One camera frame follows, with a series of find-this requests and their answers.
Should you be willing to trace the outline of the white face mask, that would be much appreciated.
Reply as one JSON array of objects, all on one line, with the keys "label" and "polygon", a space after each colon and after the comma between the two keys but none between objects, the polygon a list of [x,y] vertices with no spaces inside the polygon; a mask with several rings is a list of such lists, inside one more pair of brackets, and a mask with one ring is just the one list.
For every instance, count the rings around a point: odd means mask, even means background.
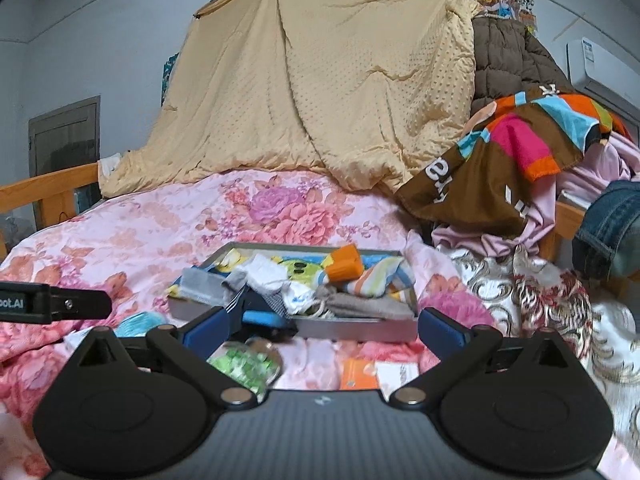
[{"label": "white face mask", "polygon": [[280,292],[288,284],[288,269],[262,254],[251,256],[240,265],[245,284],[262,295]]}]

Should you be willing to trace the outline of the striped towel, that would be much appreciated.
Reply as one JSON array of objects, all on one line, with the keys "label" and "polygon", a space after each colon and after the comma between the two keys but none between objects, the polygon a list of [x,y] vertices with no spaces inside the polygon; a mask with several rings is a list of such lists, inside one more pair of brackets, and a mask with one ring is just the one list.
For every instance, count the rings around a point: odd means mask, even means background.
[{"label": "striped towel", "polygon": [[351,295],[380,298],[392,292],[413,288],[416,278],[408,261],[401,256],[386,257],[364,270],[360,278],[345,285]]}]

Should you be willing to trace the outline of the teal white tissue pack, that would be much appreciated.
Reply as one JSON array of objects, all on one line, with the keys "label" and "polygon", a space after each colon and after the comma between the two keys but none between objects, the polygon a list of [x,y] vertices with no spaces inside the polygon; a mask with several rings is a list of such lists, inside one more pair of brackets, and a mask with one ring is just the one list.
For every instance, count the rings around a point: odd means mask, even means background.
[{"label": "teal white tissue pack", "polygon": [[149,330],[166,323],[163,313],[143,311],[125,318],[114,333],[118,338],[143,337]]}]

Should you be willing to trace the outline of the wooden bed frame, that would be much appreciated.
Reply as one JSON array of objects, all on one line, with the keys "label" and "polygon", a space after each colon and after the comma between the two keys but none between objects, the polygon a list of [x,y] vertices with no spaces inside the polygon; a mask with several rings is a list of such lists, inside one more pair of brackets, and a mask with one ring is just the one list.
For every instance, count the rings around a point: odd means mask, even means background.
[{"label": "wooden bed frame", "polygon": [[2,185],[1,213],[30,208],[36,231],[77,216],[75,192],[98,182],[99,164],[76,166]]}]

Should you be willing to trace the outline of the orange white medicine box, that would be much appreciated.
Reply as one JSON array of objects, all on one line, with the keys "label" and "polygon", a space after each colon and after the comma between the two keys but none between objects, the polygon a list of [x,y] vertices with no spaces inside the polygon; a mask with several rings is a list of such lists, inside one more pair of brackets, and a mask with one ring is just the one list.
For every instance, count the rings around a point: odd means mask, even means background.
[{"label": "orange white medicine box", "polygon": [[386,396],[389,396],[418,376],[419,369],[416,363],[348,359],[344,363],[340,389],[378,389]]}]

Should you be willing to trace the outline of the silver patterned bed sheet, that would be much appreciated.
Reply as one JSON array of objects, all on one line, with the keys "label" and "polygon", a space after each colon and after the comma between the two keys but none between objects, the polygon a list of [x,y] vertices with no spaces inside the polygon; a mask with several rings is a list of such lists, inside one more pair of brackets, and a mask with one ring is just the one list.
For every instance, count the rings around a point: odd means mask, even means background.
[{"label": "silver patterned bed sheet", "polygon": [[630,310],[609,292],[589,289],[572,271],[529,255],[484,257],[440,245],[463,284],[508,336],[553,328],[572,347],[605,397],[614,438],[600,471],[609,479],[639,477],[639,334]]}]

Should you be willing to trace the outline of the blue denim jeans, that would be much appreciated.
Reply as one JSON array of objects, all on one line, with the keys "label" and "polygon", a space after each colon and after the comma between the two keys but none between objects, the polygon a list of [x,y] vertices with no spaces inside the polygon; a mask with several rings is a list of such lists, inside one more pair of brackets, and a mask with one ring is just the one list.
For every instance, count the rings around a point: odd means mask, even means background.
[{"label": "blue denim jeans", "polygon": [[576,271],[593,280],[639,271],[639,182],[613,181],[587,209],[572,240]]}]

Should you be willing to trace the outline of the grey microfibre cloth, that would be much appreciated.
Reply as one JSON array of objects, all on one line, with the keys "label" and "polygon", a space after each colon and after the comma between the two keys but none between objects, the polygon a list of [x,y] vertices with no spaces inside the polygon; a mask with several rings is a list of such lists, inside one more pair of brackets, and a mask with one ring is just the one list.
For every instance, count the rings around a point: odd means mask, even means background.
[{"label": "grey microfibre cloth", "polygon": [[238,292],[247,283],[247,270],[244,264],[239,264],[231,270],[231,272],[224,278],[222,284],[225,288],[232,290],[232,292]]}]

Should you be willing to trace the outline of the orange soft block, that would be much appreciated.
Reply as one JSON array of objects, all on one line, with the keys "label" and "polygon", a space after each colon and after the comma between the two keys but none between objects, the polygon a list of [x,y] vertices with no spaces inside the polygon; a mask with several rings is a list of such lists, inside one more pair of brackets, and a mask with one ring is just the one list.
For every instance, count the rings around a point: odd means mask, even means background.
[{"label": "orange soft block", "polygon": [[360,252],[354,244],[335,249],[321,266],[329,283],[355,281],[364,272]]}]

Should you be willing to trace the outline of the white blue baby cloth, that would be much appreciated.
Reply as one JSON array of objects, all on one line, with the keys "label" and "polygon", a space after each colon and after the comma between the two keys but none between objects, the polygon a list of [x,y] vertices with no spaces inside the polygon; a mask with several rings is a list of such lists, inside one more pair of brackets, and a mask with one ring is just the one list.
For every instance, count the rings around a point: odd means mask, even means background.
[{"label": "white blue baby cloth", "polygon": [[292,316],[318,318],[324,312],[323,302],[303,283],[286,282],[280,290],[285,311]]}]

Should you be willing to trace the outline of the grey linen drawstring pouch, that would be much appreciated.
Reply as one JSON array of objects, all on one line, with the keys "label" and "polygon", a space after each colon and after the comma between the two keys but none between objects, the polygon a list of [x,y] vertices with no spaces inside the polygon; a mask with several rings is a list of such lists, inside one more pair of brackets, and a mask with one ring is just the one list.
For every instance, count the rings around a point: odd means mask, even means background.
[{"label": "grey linen drawstring pouch", "polygon": [[320,307],[336,318],[373,318],[374,320],[405,321],[416,317],[416,308],[392,296],[360,297],[339,292],[334,287],[320,286],[314,292]]}]

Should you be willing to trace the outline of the green wall poster left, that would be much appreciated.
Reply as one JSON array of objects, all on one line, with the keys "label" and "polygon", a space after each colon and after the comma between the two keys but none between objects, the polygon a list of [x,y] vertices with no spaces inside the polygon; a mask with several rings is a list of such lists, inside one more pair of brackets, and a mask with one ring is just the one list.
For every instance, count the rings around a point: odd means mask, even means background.
[{"label": "green wall poster left", "polygon": [[179,57],[179,52],[171,55],[163,65],[162,88],[160,88],[160,104],[164,104],[171,80],[172,72]]}]

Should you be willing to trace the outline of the brown colourful printed cloth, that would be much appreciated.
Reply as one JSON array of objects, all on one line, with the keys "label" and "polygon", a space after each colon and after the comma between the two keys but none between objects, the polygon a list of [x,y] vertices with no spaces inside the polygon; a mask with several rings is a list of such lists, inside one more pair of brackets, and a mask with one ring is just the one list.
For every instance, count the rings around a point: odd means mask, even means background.
[{"label": "brown colourful printed cloth", "polygon": [[589,96],[555,84],[496,99],[469,132],[404,184],[396,197],[414,218],[513,238],[525,229],[535,185],[581,162],[622,120]]}]

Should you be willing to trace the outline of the brown quilted jacket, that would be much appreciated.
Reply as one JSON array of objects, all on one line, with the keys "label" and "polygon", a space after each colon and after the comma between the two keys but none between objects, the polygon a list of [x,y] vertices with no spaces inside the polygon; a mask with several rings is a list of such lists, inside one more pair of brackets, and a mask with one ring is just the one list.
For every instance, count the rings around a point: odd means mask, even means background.
[{"label": "brown quilted jacket", "polygon": [[475,52],[472,115],[491,101],[539,86],[575,91],[550,52],[521,22],[477,16],[472,24]]}]

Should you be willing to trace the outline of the pink garment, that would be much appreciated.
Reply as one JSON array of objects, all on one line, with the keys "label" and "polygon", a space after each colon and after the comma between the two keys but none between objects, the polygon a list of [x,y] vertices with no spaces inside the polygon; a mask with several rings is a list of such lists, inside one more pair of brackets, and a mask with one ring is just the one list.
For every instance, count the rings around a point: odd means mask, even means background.
[{"label": "pink garment", "polygon": [[638,146],[613,132],[605,143],[591,145],[582,162],[534,185],[532,204],[525,216],[525,229],[513,240],[491,234],[465,233],[450,226],[434,229],[432,240],[436,246],[469,249],[483,257],[510,255],[518,245],[537,255],[540,241],[554,227],[555,203],[559,197],[567,194],[572,205],[588,206],[611,182],[638,179]]}]

